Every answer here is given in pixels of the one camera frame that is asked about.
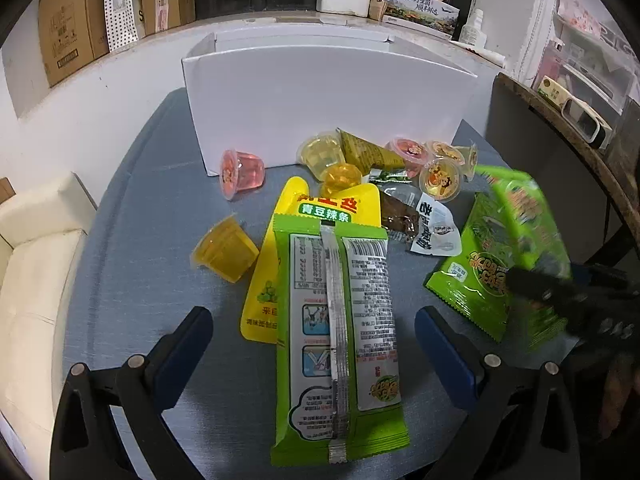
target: wooden shelf edge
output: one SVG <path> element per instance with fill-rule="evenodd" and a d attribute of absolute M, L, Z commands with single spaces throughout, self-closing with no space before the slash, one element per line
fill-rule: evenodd
<path fill-rule="evenodd" d="M 640 213 L 629 202 L 624 190 L 604 163 L 604 160 L 576 132 L 549 102 L 505 73 L 499 73 L 495 81 L 520 97 L 525 104 L 533 108 L 546 122 L 569 144 L 582 163 L 591 171 L 600 187 L 611 198 L 621 220 L 629 227 L 631 234 L 640 248 Z"/>

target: white sofa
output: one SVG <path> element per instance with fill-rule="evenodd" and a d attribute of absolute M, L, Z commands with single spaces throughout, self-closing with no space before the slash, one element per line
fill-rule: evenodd
<path fill-rule="evenodd" d="M 49 478 L 66 312 L 94 217 L 72 173 L 0 204 L 0 411 L 34 480 Z"/>

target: silver strip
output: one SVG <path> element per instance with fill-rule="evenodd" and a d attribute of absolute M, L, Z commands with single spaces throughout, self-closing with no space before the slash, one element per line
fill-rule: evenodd
<path fill-rule="evenodd" d="M 331 382 L 334 395 L 334 437 L 329 443 L 329 463 L 346 462 L 349 433 L 349 362 L 347 312 L 338 239 L 332 226 L 321 225 L 326 270 L 326 296 L 331 340 Z"/>

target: nutrition label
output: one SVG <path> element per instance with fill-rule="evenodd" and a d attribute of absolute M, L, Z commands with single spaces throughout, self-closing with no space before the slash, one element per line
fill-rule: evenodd
<path fill-rule="evenodd" d="M 319 236 L 292 234 L 289 286 L 289 423 L 305 440 L 333 434 L 329 309 Z"/>
<path fill-rule="evenodd" d="M 386 240 L 344 238 L 353 316 L 358 409 L 400 402 L 398 348 L 386 271 Z"/>

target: table surface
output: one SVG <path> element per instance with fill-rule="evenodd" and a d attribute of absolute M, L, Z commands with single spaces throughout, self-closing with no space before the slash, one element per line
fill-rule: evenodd
<path fill-rule="evenodd" d="M 475 142 L 481 164 L 505 165 L 464 121 L 454 141 Z M 481 352 L 495 352 L 508 364 L 537 368 L 547 360 L 559 362 L 574 344 L 559 336 L 527 353 L 512 327 L 496 344 L 422 286 L 442 258 L 407 253 L 402 244 L 390 242 L 389 281 L 411 446 L 347 464 L 271 466 L 275 346 L 246 341 L 239 331 L 251 272 L 233 285 L 206 269 L 191 269 L 189 256 L 209 227 L 231 212 L 259 246 L 280 190 L 293 175 L 313 182 L 301 166 L 270 168 L 260 189 L 224 200 L 218 178 L 205 174 L 187 94 L 176 90 L 149 119 L 115 173 L 79 264 L 67 319 L 65 369 L 78 361 L 92 369 L 119 366 L 131 354 L 148 352 L 193 305 L 213 314 L 212 342 L 176 407 L 163 414 L 205 478 L 386 480 L 437 460 L 465 413 L 451 405 L 415 340 L 414 317 L 422 306 L 435 305 Z M 448 204 L 461 230 L 474 193 L 486 186 L 477 177 Z M 122 410 L 113 411 L 136 471 L 152 479 Z"/>
<path fill-rule="evenodd" d="M 540 94 L 503 73 L 498 74 L 495 80 L 523 99 L 569 145 L 595 177 L 602 190 L 611 198 L 620 219 L 629 227 L 636 246 L 640 248 L 640 212 L 629 201 L 616 177 L 602 160 L 600 153 L 589 146 L 587 141 L 562 117 L 562 114 Z"/>

